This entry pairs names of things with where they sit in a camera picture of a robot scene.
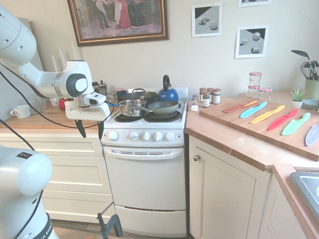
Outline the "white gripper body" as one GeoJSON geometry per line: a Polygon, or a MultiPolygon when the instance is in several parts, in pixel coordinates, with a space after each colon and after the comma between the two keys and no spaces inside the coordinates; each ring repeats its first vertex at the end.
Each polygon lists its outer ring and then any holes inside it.
{"type": "Polygon", "coordinates": [[[107,103],[81,108],[72,101],[65,102],[66,116],[70,120],[103,121],[110,115],[107,103]]]}

